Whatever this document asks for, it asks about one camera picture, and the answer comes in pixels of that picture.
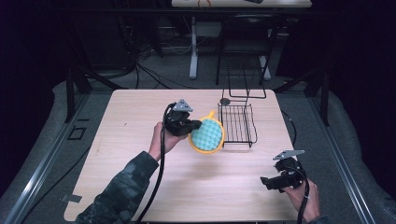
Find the sleeve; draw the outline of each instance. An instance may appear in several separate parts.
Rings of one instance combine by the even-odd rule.
[[[143,151],[113,177],[105,190],[76,218],[76,223],[128,223],[134,216],[158,167]]]
[[[331,224],[329,217],[323,216],[310,221],[308,224]]]

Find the desk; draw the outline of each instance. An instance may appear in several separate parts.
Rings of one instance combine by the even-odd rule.
[[[168,104],[185,99],[194,109],[190,119],[199,119],[212,109],[218,111],[221,93],[221,90],[114,91],[73,192],[82,199],[67,205],[64,218],[74,220],[131,158],[149,149],[153,127],[162,120]],[[292,149],[276,96],[272,91],[266,93],[266,99],[248,100],[259,136],[251,148],[239,145],[239,150],[234,150],[236,145],[230,144],[206,155],[193,150],[184,140],[166,154],[162,183],[143,220],[229,222],[297,218],[287,195],[267,190],[260,181],[260,176],[278,176],[272,158]],[[150,179],[134,219],[147,204],[158,170]]]
[[[311,7],[310,0],[264,0],[260,4],[251,3],[244,0],[172,0],[173,7],[240,7],[240,8],[258,8],[258,7],[273,7],[273,8],[307,8]],[[198,66],[198,53],[196,48],[196,22],[195,18],[191,20],[191,66],[190,66],[190,79],[196,79],[197,66]],[[260,64],[265,65],[265,57],[260,57]],[[267,70],[264,73],[264,79],[271,79],[270,72]]]

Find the black device on desk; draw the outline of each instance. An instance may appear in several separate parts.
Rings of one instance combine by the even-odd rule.
[[[260,4],[263,0],[245,0],[245,1]]]

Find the yellow pan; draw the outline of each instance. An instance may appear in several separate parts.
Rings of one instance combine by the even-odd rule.
[[[209,154],[217,152],[221,149],[225,132],[222,124],[214,119],[215,111],[200,119],[202,122],[198,130],[194,130],[189,134],[189,142],[196,151]]]

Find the person's left hand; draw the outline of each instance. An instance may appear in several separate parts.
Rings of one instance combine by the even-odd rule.
[[[154,158],[154,160],[159,161],[161,158],[161,131],[163,129],[163,123],[158,122],[154,127],[154,133],[151,139],[151,145],[148,150],[148,154]],[[163,129],[165,134],[165,153],[168,153],[175,145],[185,139],[187,135],[183,136],[174,136],[165,129]]]

